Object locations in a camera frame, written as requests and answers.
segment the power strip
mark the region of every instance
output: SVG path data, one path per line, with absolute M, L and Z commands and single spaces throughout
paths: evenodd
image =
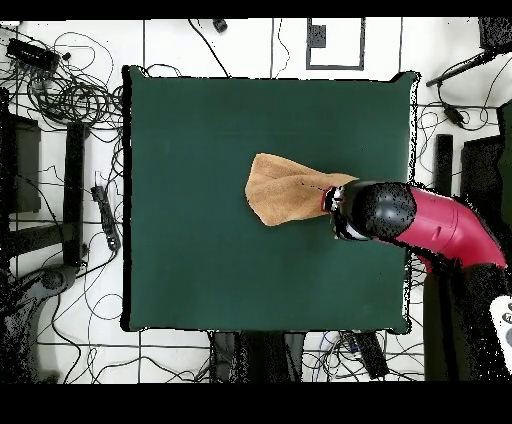
M 494 299 L 490 312 L 505 357 L 505 366 L 512 375 L 512 296 Z

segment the black frame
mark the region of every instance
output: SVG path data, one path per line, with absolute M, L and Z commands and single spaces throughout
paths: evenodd
M 366 18 L 361 18 L 361 33 L 359 44 L 359 65 L 357 66 L 344 66 L 344 65 L 312 65 L 311 64 L 311 43 L 310 37 L 313 31 L 312 18 L 307 18 L 307 34 L 308 40 L 306 43 L 306 69 L 308 71 L 364 71 L 364 40 L 366 34 Z

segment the dark green table surface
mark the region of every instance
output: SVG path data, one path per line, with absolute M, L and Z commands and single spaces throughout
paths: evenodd
M 265 227 L 244 188 L 259 152 L 405 181 L 416 74 L 130 76 L 131 329 L 406 330 L 403 249 L 335 240 L 328 217 Z

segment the tan cloth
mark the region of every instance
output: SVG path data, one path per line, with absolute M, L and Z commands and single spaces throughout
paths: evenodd
M 324 191 L 355 179 L 345 174 L 324 174 L 279 156 L 258 153 L 245 195 L 261 221 L 273 226 L 326 214 L 321 207 Z

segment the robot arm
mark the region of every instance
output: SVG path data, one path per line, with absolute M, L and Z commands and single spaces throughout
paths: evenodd
M 501 322 L 512 301 L 505 256 L 475 212 L 405 183 L 359 180 L 328 189 L 322 208 L 331 213 L 338 238 L 409 248 L 429 272 L 449 280 L 450 334 L 462 339 L 452 378 L 512 378 L 512 326 Z

